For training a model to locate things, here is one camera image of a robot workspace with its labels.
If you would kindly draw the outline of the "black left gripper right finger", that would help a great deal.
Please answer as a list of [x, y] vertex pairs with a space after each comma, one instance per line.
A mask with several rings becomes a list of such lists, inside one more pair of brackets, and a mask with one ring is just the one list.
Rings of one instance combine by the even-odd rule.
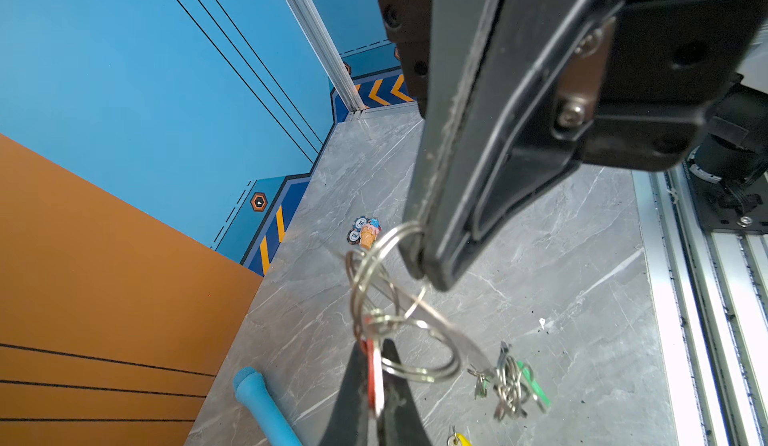
[[379, 444], [384, 446], [431, 445], [405, 378], [384, 370], [379, 379]]

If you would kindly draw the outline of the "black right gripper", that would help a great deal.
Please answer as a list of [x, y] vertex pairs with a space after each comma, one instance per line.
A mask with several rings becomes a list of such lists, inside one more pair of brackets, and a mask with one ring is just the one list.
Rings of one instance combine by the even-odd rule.
[[451, 289], [580, 163], [658, 171], [703, 128], [767, 0], [378, 0], [424, 117], [401, 244]]

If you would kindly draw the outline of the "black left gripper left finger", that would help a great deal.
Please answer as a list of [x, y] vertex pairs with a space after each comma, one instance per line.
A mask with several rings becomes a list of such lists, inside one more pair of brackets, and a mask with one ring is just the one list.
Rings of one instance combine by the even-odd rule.
[[366, 446], [368, 424], [368, 361], [360, 346], [354, 345], [319, 445]]

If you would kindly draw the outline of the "yellow tagged key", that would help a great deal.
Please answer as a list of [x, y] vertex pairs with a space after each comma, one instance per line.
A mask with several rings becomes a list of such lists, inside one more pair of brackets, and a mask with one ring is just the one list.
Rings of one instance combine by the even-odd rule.
[[469, 439], [452, 426], [446, 439], [446, 446], [472, 446]]

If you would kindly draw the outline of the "green tagged key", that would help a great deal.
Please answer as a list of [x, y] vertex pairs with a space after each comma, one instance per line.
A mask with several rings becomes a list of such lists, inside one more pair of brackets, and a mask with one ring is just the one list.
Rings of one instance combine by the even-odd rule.
[[511, 346], [502, 341], [497, 361], [486, 369], [469, 367], [467, 372], [475, 378], [474, 397], [487, 398], [490, 391], [498, 401], [494, 410], [494, 419], [520, 419], [528, 416], [524, 406], [535, 405], [542, 413], [547, 413], [551, 401], [539, 385], [530, 365], [517, 360], [512, 355]]

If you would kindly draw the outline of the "keyring with coloured keys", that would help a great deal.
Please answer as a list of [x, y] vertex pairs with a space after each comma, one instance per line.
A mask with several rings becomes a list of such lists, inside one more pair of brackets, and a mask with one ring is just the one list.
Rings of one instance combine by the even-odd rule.
[[446, 316], [425, 301], [429, 287], [422, 286], [414, 295], [397, 285], [385, 268], [386, 257], [400, 243], [422, 235], [423, 227], [419, 223], [405, 222], [379, 236], [370, 249], [353, 249], [344, 256], [351, 287], [350, 310], [355, 339], [359, 343], [367, 339], [389, 339], [404, 327], [414, 327], [447, 347], [447, 362], [438, 366], [419, 366], [383, 359], [381, 365], [385, 372], [411, 381], [437, 383], [453, 379], [469, 368], [486, 384], [500, 385], [495, 363]]

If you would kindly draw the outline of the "red tagged key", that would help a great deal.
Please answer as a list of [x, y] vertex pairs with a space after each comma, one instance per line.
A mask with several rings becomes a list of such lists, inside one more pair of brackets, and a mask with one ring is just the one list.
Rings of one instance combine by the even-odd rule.
[[367, 396], [371, 416], [379, 419], [385, 407], [384, 371], [381, 341], [365, 339], [364, 352], [367, 360]]

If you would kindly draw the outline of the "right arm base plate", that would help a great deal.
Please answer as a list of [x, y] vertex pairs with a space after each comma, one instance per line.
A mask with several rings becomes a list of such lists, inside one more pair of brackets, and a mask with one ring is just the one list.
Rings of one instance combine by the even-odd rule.
[[707, 232], [767, 234], [767, 179], [764, 175], [736, 191], [723, 182], [711, 183], [693, 173], [689, 185], [698, 223]]

